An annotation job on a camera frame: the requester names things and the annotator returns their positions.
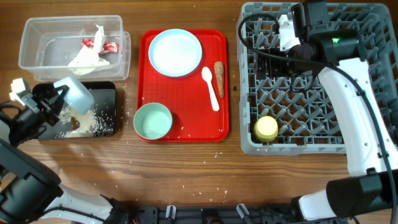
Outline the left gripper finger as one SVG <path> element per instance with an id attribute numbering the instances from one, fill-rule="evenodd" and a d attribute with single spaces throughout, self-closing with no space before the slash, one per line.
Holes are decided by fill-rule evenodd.
<path id="1" fill-rule="evenodd" d="M 65 101 L 65 97 L 66 97 L 69 89 L 70 88 L 67 85 L 62 85 L 62 86 L 58 86 L 58 87 L 54 88 L 54 90 L 58 94 L 57 99 L 56 99 L 57 103 Z"/>
<path id="2" fill-rule="evenodd" d="M 37 139 L 55 139 L 58 134 L 58 125 L 51 126 L 47 122 L 43 123 L 39 129 L 40 131 L 45 130 Z"/>

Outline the light blue bowl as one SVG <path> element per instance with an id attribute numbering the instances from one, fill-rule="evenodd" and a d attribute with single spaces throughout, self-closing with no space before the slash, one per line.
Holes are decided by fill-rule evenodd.
<path id="1" fill-rule="evenodd" d="M 64 101 L 79 114 L 86 114 L 95 100 L 90 91 L 76 78 L 66 77 L 53 84 L 55 88 L 66 85 L 69 87 Z"/>

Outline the brown food scrap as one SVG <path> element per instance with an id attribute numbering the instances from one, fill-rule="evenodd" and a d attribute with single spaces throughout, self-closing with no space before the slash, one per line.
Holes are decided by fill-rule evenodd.
<path id="1" fill-rule="evenodd" d="M 71 117 L 70 119 L 72 130 L 77 130 L 80 127 L 80 122 L 75 117 Z"/>

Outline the white napkin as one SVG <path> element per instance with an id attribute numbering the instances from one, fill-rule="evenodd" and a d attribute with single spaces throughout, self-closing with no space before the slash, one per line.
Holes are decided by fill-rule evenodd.
<path id="1" fill-rule="evenodd" d="M 104 29 L 103 26 L 96 25 L 98 30 L 94 39 L 83 39 L 81 43 L 81 50 L 78 55 L 68 64 L 69 69 L 75 75 L 86 75 L 94 71 L 104 70 L 104 66 L 110 63 L 100 57 L 100 52 L 103 51 Z"/>

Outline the white rice pile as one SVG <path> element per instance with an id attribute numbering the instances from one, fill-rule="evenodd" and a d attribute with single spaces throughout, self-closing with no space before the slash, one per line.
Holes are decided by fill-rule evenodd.
<path id="1" fill-rule="evenodd" d="M 70 119 L 75 117 L 80 122 L 77 130 L 72 130 Z M 91 138 L 113 134 L 114 127 L 108 115 L 105 118 L 96 115 L 94 109 L 90 109 L 86 114 L 79 114 L 69 106 L 63 108 L 59 114 L 61 131 L 57 138 Z"/>

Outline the brown carrot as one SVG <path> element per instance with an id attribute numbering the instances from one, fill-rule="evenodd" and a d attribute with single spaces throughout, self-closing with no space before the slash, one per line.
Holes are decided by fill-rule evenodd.
<path id="1" fill-rule="evenodd" d="M 214 64 L 214 70 L 216 75 L 216 81 L 218 84 L 218 93 L 221 98 L 224 98 L 224 65 L 221 61 L 217 61 Z"/>

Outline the red snack wrapper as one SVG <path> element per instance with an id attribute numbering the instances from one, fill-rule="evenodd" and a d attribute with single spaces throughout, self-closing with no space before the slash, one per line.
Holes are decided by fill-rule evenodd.
<path id="1" fill-rule="evenodd" d="M 81 46 L 86 46 L 89 49 L 94 47 L 94 40 L 93 39 L 83 39 Z M 119 52 L 119 44 L 117 42 L 105 42 L 103 44 L 102 50 L 99 52 L 100 55 L 107 54 L 107 53 L 118 53 Z"/>

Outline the yellow plastic cup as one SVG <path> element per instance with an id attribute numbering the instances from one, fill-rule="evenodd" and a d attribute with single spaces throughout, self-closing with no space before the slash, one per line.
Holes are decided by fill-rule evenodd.
<path id="1" fill-rule="evenodd" d="M 254 125 L 254 135 L 262 142 L 273 141 L 279 132 L 279 127 L 275 118 L 263 116 Z"/>

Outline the mint green bowl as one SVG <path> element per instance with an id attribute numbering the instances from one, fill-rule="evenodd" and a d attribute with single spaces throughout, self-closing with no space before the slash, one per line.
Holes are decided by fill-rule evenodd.
<path id="1" fill-rule="evenodd" d="M 171 129 L 173 117 L 170 110 L 161 103 L 148 103 L 141 106 L 133 119 L 136 133 L 146 140 L 164 137 Z"/>

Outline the light blue plate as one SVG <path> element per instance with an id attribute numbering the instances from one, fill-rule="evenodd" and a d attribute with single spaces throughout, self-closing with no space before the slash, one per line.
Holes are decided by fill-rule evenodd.
<path id="1" fill-rule="evenodd" d="M 168 29 L 154 37 L 148 58 L 153 68 L 167 77 L 188 75 L 199 65 L 203 50 L 200 41 L 183 29 Z"/>

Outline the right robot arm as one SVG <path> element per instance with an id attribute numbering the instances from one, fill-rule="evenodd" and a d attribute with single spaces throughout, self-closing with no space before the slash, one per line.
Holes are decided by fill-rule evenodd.
<path id="1" fill-rule="evenodd" d="M 390 139 L 369 78 L 366 49 L 358 31 L 338 30 L 325 1 L 291 8 L 290 21 L 276 19 L 279 49 L 258 50 L 258 79 L 296 78 L 311 72 L 326 91 L 346 147 L 349 177 L 298 198 L 306 221 L 348 218 L 391 209 L 397 220 L 397 149 Z"/>

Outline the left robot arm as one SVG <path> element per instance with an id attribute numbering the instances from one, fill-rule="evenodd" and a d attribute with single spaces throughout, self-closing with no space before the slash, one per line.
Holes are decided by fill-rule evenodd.
<path id="1" fill-rule="evenodd" d="M 1 113 L 1 223 L 32 223 L 62 218 L 73 223 L 128 223 L 129 211 L 114 198 L 87 195 L 62 185 L 49 167 L 18 149 L 18 145 L 55 124 L 72 87 L 61 85 L 32 94 L 27 87 L 16 93 L 25 107 L 15 117 Z"/>

